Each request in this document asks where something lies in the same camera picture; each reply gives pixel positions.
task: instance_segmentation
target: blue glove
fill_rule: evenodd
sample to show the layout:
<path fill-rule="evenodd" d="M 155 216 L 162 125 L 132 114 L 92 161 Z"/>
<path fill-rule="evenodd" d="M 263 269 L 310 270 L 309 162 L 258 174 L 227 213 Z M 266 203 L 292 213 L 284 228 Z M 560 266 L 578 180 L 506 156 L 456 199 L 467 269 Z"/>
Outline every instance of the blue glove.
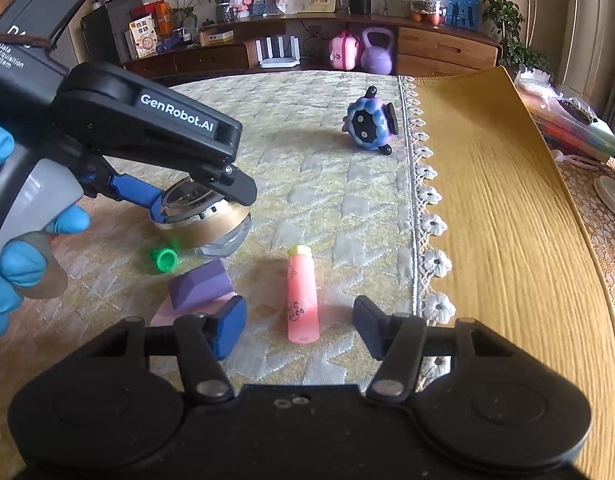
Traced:
<path fill-rule="evenodd" d="M 12 135 L 0 127 L 0 165 L 11 155 L 12 150 Z M 72 205 L 46 229 L 50 234 L 76 234 L 87 229 L 89 223 L 88 213 L 79 206 Z M 18 309 L 23 301 L 11 283 L 20 287 L 34 286 L 41 281 L 46 267 L 47 262 L 43 255 L 25 242 L 17 240 L 3 248 L 0 258 L 0 335 L 8 329 L 9 312 Z"/>

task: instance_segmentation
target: brown cord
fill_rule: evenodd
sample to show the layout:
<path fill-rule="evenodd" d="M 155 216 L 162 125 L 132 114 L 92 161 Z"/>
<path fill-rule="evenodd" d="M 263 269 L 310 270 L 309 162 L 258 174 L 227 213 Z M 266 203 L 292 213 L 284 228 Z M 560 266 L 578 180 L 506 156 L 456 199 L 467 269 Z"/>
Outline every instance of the brown cord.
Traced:
<path fill-rule="evenodd" d="M 42 48 L 43 50 L 51 50 L 52 42 L 41 36 L 32 36 L 28 34 L 5 34 L 0 32 L 0 43 L 7 45 L 29 45 Z"/>

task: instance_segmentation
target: pink backpack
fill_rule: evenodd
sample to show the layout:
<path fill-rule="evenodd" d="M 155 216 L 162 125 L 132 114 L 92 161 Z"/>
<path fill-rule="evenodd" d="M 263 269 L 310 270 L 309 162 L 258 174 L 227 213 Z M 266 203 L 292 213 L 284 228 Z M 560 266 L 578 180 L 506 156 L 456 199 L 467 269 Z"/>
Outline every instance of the pink backpack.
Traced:
<path fill-rule="evenodd" d="M 330 65 L 337 70 L 352 70 L 359 55 L 359 40 L 349 30 L 330 41 Z"/>

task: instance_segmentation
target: drawer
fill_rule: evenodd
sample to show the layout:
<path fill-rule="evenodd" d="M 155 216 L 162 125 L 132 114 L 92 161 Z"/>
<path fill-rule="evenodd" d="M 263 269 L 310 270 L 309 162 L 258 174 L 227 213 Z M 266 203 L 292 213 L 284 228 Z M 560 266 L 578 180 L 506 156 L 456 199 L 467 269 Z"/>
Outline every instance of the drawer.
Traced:
<path fill-rule="evenodd" d="M 244 44 L 193 48 L 175 55 L 179 75 L 212 70 L 247 70 L 248 50 Z"/>
<path fill-rule="evenodd" d="M 443 77 L 448 75 L 463 75 L 476 72 L 474 68 L 446 63 L 425 57 L 396 56 L 396 73 L 398 75 L 411 75 L 415 77 Z"/>
<path fill-rule="evenodd" d="M 171 54 L 135 59 L 126 63 L 125 68 L 147 79 L 176 74 L 176 64 Z"/>
<path fill-rule="evenodd" d="M 433 30 L 401 27 L 398 29 L 398 53 L 482 70 L 496 65 L 498 49 L 493 45 Z"/>

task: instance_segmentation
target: purple block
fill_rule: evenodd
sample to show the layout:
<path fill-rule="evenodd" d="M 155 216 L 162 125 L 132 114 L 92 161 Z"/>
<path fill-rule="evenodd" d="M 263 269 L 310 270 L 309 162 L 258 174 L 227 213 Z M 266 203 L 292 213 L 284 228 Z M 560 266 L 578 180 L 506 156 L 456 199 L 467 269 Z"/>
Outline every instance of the purple block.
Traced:
<path fill-rule="evenodd" d="M 168 290 L 176 311 L 191 310 L 234 292 L 220 258 L 174 277 Z"/>

